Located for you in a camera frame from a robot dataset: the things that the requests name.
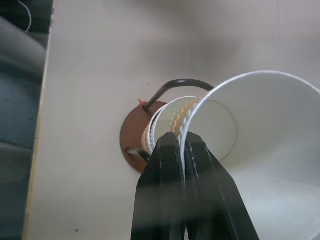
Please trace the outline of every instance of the beige surface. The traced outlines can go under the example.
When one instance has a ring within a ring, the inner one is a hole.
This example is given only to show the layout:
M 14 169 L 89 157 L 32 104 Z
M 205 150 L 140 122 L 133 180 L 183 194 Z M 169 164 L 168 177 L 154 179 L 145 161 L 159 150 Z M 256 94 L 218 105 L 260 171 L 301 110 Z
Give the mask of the beige surface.
M 320 86 L 316 0 L 56 0 L 28 240 L 130 239 L 126 115 L 165 82 L 289 72 Z M 181 88 L 162 98 L 200 96 Z

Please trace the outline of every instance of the white paper cup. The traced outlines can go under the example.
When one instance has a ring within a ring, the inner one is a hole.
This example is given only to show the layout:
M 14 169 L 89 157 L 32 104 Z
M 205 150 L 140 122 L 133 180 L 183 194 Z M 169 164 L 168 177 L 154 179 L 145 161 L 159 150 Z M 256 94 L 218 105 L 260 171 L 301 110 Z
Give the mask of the white paper cup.
M 207 126 L 210 116 L 201 115 L 210 101 L 233 117 L 235 123 L 228 114 L 220 122 L 224 130 L 235 128 L 235 145 L 214 148 L 226 135 L 225 141 L 232 143 L 234 135 L 228 131 L 217 131 L 211 139 L 199 135 L 215 156 L 224 156 L 231 148 L 221 164 L 235 180 L 259 238 L 320 239 L 319 90 L 276 71 L 251 72 L 225 81 L 179 121 L 176 135 L 182 158 L 188 131 Z

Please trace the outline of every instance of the stacked paper cup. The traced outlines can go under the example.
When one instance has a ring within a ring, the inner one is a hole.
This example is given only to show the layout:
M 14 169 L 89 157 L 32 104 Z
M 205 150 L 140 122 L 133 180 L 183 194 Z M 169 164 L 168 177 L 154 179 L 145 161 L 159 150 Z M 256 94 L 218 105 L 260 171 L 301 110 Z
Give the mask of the stacked paper cup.
M 159 110 L 144 134 L 145 150 L 151 153 L 169 131 L 182 163 L 187 133 L 204 140 L 235 180 L 260 239 L 320 238 L 320 92 L 314 86 L 277 71 L 236 76 L 203 98 L 179 98 Z

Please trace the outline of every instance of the wooden disc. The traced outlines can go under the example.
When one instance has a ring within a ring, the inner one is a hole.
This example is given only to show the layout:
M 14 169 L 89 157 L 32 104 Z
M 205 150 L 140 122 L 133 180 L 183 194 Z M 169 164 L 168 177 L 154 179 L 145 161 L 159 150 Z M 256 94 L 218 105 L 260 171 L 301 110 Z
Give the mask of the wooden disc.
M 138 172 L 142 173 L 145 170 L 147 163 L 140 156 L 127 154 L 127 148 L 142 149 L 141 137 L 144 130 L 148 126 L 152 116 L 165 102 L 156 101 L 148 112 L 142 109 L 142 106 L 137 106 L 125 118 L 120 131 L 120 147 L 124 158 Z

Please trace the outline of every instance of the black metal hook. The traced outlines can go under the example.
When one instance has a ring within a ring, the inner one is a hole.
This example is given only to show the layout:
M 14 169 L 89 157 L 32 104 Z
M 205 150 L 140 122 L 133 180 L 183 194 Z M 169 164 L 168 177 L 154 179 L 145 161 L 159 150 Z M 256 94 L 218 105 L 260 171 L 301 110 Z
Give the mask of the black metal hook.
M 138 155 L 143 158 L 143 160 L 147 163 L 150 159 L 150 154 L 141 148 L 126 148 L 124 150 L 127 154 Z
M 163 94 L 165 94 L 169 89 L 177 87 L 197 87 L 207 91 L 211 91 L 212 89 L 214 89 L 214 87 L 211 86 L 209 83 L 195 79 L 177 79 L 168 81 L 156 92 L 156 94 L 151 98 L 151 100 L 147 104 L 142 106 L 142 109 L 145 112 L 148 112 L 152 104 L 154 104 L 159 98 L 161 98 Z

